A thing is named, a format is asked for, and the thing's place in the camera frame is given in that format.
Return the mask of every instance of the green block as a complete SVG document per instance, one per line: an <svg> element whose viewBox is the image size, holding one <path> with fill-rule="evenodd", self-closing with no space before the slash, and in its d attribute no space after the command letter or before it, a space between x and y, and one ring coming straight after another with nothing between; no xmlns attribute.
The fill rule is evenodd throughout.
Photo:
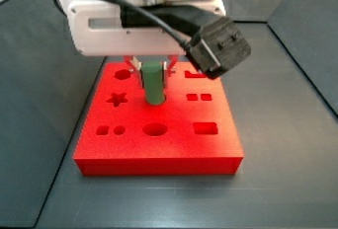
<svg viewBox="0 0 338 229"><path fill-rule="evenodd" d="M166 101L163 64L156 61L144 62L142 66L146 100L151 105Z"/></svg>

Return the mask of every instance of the red foam block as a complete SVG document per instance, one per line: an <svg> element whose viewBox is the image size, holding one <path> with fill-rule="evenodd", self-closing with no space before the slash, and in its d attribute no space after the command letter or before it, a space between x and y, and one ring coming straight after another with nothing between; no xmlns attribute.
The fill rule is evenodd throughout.
<svg viewBox="0 0 338 229"><path fill-rule="evenodd" d="M127 64L105 65L73 153L84 176L236 173L244 154L222 82L175 67L167 100L151 106Z"/></svg>

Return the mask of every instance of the rectangular hole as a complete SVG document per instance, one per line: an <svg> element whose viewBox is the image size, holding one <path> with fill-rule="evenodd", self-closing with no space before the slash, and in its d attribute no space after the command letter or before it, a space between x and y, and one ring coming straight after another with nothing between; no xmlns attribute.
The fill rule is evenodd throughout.
<svg viewBox="0 0 338 229"><path fill-rule="evenodd" d="M211 101L212 100L211 94L200 94L200 100L202 101Z"/></svg>
<svg viewBox="0 0 338 229"><path fill-rule="evenodd" d="M218 127L215 122L195 122L192 126L195 134L204 134L204 135L218 134Z"/></svg>
<svg viewBox="0 0 338 229"><path fill-rule="evenodd" d="M186 99L188 101L198 101L198 96L196 94L186 94Z"/></svg>

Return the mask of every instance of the black cable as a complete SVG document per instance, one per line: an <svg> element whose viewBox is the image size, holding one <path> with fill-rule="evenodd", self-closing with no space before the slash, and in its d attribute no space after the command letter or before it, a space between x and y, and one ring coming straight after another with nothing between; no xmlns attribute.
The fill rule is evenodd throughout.
<svg viewBox="0 0 338 229"><path fill-rule="evenodd" d="M142 16L144 16L150 21L152 21L174 38L174 40L179 43L179 46L187 50L188 43L186 42L184 38L176 33L176 31L172 29L172 27L160 20L154 14L151 14L148 11L146 11L143 8L132 5L124 0L101 0L112 4L117 4L123 7L128 7L131 10L133 10L136 13L139 13Z"/></svg>
<svg viewBox="0 0 338 229"><path fill-rule="evenodd" d="M65 15L65 12L63 11L63 8L57 2L57 0L53 0L57 10Z"/></svg>

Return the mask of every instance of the gray table surface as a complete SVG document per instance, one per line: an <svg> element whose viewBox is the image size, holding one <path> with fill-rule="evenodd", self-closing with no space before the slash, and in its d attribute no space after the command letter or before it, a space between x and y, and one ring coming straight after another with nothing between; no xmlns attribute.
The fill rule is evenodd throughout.
<svg viewBox="0 0 338 229"><path fill-rule="evenodd" d="M338 227L337 117L267 25L239 28L252 55L222 78L246 151L238 174L84 178L75 137L39 228Z"/></svg>

